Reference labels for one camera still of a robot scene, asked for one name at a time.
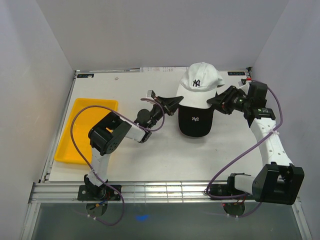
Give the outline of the white cap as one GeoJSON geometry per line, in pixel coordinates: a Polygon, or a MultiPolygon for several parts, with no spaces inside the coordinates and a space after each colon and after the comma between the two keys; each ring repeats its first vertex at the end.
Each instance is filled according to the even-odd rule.
{"type": "Polygon", "coordinates": [[[211,105],[207,100],[215,97],[217,88],[224,85],[220,72],[212,64],[194,63],[180,79],[176,95],[183,97],[181,106],[208,109],[211,105]]]}

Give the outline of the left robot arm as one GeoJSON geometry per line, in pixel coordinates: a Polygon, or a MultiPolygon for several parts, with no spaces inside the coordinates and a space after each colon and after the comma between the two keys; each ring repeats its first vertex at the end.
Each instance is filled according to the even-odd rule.
{"type": "Polygon", "coordinates": [[[138,143],[146,142],[153,132],[152,127],[165,115],[173,116],[183,99],[183,96],[151,96],[147,100],[153,103],[152,109],[141,109],[134,122],[112,110],[91,128],[88,133],[92,149],[91,170],[84,176],[84,184],[95,200],[106,195],[109,159],[122,140],[128,138],[138,143]]]}

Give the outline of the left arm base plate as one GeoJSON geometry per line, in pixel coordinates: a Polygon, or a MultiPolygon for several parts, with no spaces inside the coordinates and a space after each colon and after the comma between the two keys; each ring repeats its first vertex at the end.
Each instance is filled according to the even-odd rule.
{"type": "Polygon", "coordinates": [[[78,189],[78,201],[119,201],[121,199],[119,193],[105,185],[88,186],[81,185],[78,189]]]}

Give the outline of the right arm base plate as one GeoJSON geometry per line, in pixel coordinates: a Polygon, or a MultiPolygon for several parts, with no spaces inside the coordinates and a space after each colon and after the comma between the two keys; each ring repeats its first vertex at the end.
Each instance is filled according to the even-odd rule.
{"type": "Polygon", "coordinates": [[[235,197],[237,195],[243,195],[244,192],[241,190],[237,190],[235,188],[232,188],[230,186],[228,186],[226,183],[224,184],[217,184],[214,183],[210,186],[210,188],[207,190],[206,188],[204,189],[204,194],[210,194],[213,196],[218,196],[218,197],[222,197],[224,196],[223,200],[226,200],[227,198],[225,198],[225,196],[233,196],[232,199],[237,200],[237,199],[243,199],[244,196],[240,196],[240,197],[235,197]]]}

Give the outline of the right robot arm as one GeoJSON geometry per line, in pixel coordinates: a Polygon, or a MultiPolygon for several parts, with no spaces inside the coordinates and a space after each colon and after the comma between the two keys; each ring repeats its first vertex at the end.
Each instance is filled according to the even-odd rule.
{"type": "Polygon", "coordinates": [[[278,129],[283,124],[276,122],[271,108],[267,108],[267,93],[272,90],[267,84],[251,81],[240,88],[230,86],[223,93],[208,99],[218,112],[230,115],[233,111],[243,113],[256,139],[256,144],[236,157],[225,168],[258,148],[262,169],[257,175],[232,173],[227,179],[226,199],[252,196],[259,203],[292,205],[298,196],[305,173],[288,157],[278,129]]]}

